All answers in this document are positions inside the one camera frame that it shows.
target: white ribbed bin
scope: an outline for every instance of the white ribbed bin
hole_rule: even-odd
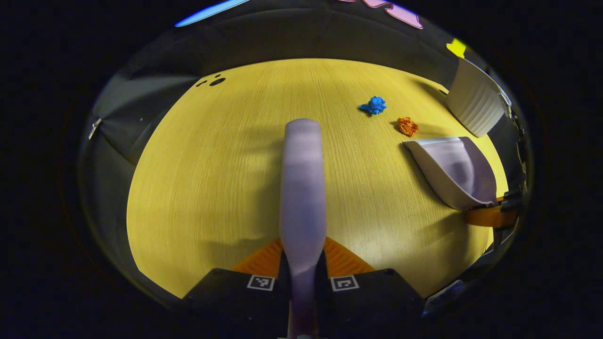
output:
[[[459,58],[446,106],[471,133],[480,137],[488,133],[504,113],[510,112],[511,101],[488,74]]]

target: yellow sticker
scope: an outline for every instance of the yellow sticker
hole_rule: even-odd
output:
[[[453,52],[457,57],[465,57],[465,49],[467,48],[464,43],[459,40],[453,39],[452,43],[447,43],[446,48]]]

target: wooden table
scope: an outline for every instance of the wooden table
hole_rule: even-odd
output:
[[[423,297],[483,254],[492,229],[466,225],[433,192],[395,122],[413,139],[468,136],[507,190],[488,136],[470,134],[444,106],[444,87],[403,71],[333,59],[228,69],[191,87],[149,140],[127,210],[128,238],[143,274],[183,297],[214,267],[231,268],[278,237],[285,124],[323,129],[327,235],[377,269],[396,269]],[[373,96],[379,115],[358,110]]]

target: blue crumpled paper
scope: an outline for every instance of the blue crumpled paper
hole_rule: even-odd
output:
[[[372,97],[368,102],[368,105],[360,105],[358,108],[375,115],[383,112],[387,106],[385,105],[385,100],[383,100],[381,97]]]

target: orange gripper base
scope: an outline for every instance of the orange gripper base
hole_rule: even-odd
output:
[[[515,224],[516,218],[517,211],[502,212],[500,206],[465,211],[465,222],[476,226],[511,227]]]
[[[283,244],[280,239],[276,239],[245,258],[232,270],[257,276],[277,277],[282,251]],[[329,277],[351,276],[375,271],[359,256],[329,237],[324,242],[324,253],[327,258]]]

